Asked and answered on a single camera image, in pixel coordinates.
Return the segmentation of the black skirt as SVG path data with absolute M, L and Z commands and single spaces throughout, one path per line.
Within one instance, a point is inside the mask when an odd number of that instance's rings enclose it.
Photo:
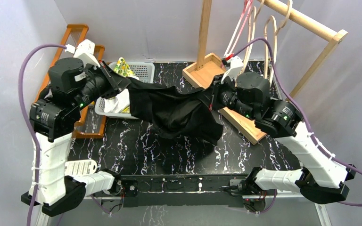
M 136 90 L 131 114 L 152 123 L 160 137 L 187 136 L 217 145 L 223 126 L 216 122 L 208 109 L 204 88 L 182 94 L 175 86 L 130 80 L 129 86 Z

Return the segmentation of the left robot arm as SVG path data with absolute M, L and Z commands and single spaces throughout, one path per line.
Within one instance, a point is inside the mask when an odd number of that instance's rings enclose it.
M 33 180 L 21 201 L 54 217 L 73 210 L 86 196 L 106 192 L 122 195 L 119 176 L 110 170 L 70 176 L 65 173 L 75 123 L 81 111 L 100 97 L 113 97 L 131 81 L 108 67 L 75 57 L 62 58 L 48 70 L 51 95 L 35 101 L 26 115 L 34 143 Z

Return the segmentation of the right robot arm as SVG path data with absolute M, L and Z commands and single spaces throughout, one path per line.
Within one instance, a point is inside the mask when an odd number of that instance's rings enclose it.
M 243 195 L 272 189 L 291 191 L 317 204 L 346 200 L 349 187 L 345 181 L 355 174 L 320 151 L 320 144 L 310 138 L 301 112 L 290 102 L 272 98 L 270 87 L 270 82 L 257 73 L 244 73 L 236 80 L 216 75 L 208 87 L 212 92 L 209 108 L 226 107 L 253 120 L 256 128 L 282 143 L 302 167 L 287 171 L 255 167 L 246 179 L 223 190 Z

